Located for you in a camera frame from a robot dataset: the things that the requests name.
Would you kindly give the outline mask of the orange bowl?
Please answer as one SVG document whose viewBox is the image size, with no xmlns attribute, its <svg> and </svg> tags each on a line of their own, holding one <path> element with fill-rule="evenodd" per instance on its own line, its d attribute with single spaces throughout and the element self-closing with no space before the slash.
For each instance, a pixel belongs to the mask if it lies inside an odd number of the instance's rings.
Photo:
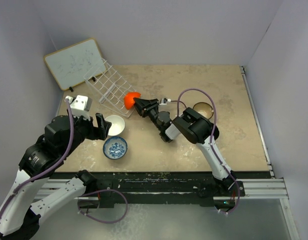
<svg viewBox="0 0 308 240">
<path fill-rule="evenodd" d="M 133 91 L 129 92 L 124 96 L 124 106 L 127 110 L 131 109 L 135 104 L 134 98 L 140 98 L 141 94 L 139 92 Z"/>
</svg>

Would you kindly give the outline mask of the blue white patterned bowl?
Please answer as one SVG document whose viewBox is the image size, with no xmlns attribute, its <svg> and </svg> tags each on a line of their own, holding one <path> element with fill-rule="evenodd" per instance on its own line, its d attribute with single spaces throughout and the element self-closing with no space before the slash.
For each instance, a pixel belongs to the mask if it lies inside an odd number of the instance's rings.
<svg viewBox="0 0 308 240">
<path fill-rule="evenodd" d="M 108 138 L 103 145 L 103 154 L 111 160 L 122 158 L 128 151 L 127 142 L 120 136 Z"/>
</svg>

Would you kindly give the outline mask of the white wire dish rack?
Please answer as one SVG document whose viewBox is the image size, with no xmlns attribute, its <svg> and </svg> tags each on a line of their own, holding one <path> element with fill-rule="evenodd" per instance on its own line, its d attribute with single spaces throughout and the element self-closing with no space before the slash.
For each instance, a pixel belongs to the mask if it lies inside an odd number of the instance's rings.
<svg viewBox="0 0 308 240">
<path fill-rule="evenodd" d="M 84 81 L 102 106 L 126 118 L 134 111 L 126 109 L 124 97 L 135 88 L 104 58 L 85 73 Z"/>
</svg>

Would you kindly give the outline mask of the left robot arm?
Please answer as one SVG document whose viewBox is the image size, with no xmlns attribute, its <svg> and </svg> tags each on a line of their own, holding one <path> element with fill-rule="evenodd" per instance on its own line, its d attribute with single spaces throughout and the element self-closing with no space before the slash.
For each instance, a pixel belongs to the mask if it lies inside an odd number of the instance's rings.
<svg viewBox="0 0 308 240">
<path fill-rule="evenodd" d="M 96 120 L 98 125 L 94 126 L 91 118 L 68 114 L 53 118 L 45 126 L 44 134 L 25 151 L 13 186 L 0 207 L 0 240 L 29 240 L 60 207 L 75 197 L 96 192 L 96 178 L 81 170 L 64 187 L 34 202 L 42 186 L 85 139 L 107 138 L 111 122 L 100 113 Z"/>
</svg>

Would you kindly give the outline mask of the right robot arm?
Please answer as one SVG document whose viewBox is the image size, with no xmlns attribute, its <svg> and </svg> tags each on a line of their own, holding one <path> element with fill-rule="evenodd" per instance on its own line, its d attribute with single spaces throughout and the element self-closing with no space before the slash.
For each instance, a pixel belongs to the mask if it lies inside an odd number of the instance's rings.
<svg viewBox="0 0 308 240">
<path fill-rule="evenodd" d="M 137 113 L 143 118 L 149 117 L 165 142 L 169 143 L 182 134 L 190 143 L 198 146 L 211 167 L 220 195 L 227 196 L 234 190 L 236 177 L 216 145 L 219 130 L 215 124 L 190 107 L 182 115 L 171 119 L 168 111 L 159 110 L 157 99 L 135 97 L 133 101 Z"/>
</svg>

